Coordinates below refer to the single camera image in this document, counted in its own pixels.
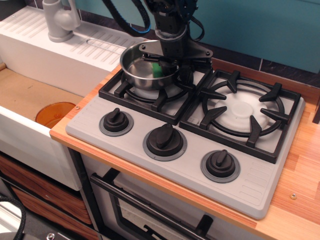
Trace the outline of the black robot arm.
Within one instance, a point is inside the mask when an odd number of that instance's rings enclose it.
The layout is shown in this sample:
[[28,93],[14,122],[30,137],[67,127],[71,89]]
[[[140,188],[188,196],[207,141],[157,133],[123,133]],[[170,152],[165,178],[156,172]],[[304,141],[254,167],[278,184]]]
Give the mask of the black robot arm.
[[199,44],[205,31],[193,17],[196,0],[146,0],[155,19],[157,41],[142,43],[139,50],[145,61],[157,62],[165,73],[178,69],[184,85],[193,83],[193,65],[209,65],[213,52]]

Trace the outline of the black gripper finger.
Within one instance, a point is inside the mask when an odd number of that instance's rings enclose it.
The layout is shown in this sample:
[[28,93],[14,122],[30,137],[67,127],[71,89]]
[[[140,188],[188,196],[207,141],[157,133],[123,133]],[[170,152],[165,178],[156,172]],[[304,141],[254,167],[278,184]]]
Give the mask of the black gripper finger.
[[177,70],[177,66],[174,65],[172,62],[160,61],[159,65],[164,75],[172,75]]
[[191,64],[179,65],[179,78],[184,85],[191,85],[194,80],[193,69]]

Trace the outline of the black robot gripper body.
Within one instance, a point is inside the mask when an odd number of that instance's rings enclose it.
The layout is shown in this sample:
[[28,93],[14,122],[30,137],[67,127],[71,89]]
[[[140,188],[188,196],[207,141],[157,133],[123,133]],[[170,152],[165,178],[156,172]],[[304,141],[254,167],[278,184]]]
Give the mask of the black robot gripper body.
[[213,56],[211,50],[193,41],[188,34],[176,38],[143,41],[138,49],[144,60],[168,66],[209,67]]

